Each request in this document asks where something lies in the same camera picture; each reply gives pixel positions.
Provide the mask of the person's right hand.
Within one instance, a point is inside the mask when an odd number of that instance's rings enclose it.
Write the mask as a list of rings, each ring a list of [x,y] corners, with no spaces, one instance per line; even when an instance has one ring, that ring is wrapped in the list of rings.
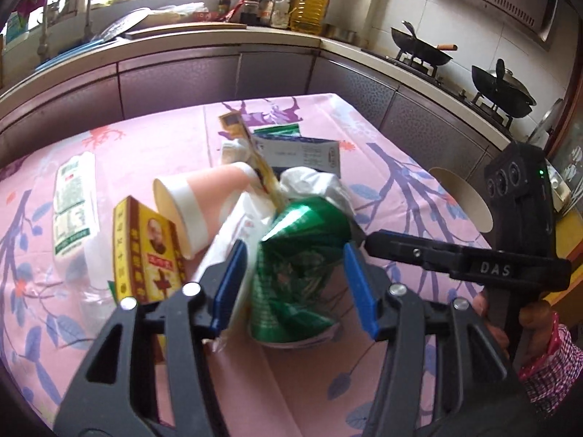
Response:
[[[489,322],[489,305],[487,297],[479,293],[472,302],[473,309],[485,321],[485,325],[490,334],[493,335],[502,350],[508,354],[510,351],[510,341],[505,331],[500,327],[495,327]],[[513,360],[517,369],[524,367],[533,360],[547,352],[548,344],[551,341],[553,331],[553,310],[546,300],[540,300],[523,307],[519,315],[523,332],[529,339],[526,349]]]

